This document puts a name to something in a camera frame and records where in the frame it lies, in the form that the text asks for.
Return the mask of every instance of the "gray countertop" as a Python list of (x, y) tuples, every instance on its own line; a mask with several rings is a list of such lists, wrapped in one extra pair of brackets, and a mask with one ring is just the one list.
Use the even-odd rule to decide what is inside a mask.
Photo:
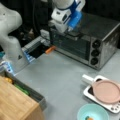
[[(83, 74), (102, 75), (120, 82), (120, 50), (100, 71), (54, 51), (40, 56), (16, 77), (46, 98), (46, 120), (77, 120), (80, 107), (93, 103), (83, 95), (87, 86), (82, 82)], [(120, 113), (108, 114), (110, 120), (120, 118)]]

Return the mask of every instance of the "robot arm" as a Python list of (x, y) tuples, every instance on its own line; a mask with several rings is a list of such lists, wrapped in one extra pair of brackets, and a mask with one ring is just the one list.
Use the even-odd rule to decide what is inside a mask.
[(53, 0), (52, 19), (56, 29), (63, 33), (73, 30), (80, 21), (85, 0)]
[(9, 33), (22, 24), (22, 18), (16, 11), (6, 8), (0, 3), (0, 45), (5, 52), (4, 61), (8, 62), (14, 73), (28, 65), (19, 41)]

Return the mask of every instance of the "oven dial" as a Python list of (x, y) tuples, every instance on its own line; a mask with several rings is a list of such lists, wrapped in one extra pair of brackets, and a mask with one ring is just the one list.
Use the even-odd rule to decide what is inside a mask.
[(92, 58), (91, 65), (96, 65), (97, 63), (98, 63), (98, 59), (97, 58)]
[(92, 47), (93, 48), (99, 48), (100, 47), (100, 41), (99, 40), (96, 40), (95, 42), (93, 42), (93, 44), (92, 44)]
[(92, 53), (91, 53), (91, 55), (93, 57), (97, 57), (99, 54), (100, 54), (100, 52), (98, 50), (93, 50)]

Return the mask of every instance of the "wooden crate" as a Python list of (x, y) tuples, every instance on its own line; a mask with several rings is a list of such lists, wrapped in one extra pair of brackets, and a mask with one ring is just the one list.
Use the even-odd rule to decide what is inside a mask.
[(0, 77), (0, 120), (44, 120), (39, 104)]

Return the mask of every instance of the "plate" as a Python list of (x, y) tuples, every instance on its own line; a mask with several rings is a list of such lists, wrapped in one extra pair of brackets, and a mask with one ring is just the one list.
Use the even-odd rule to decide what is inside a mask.
[(101, 106), (87, 104), (80, 108), (77, 114), (77, 120), (109, 120), (109, 115)]

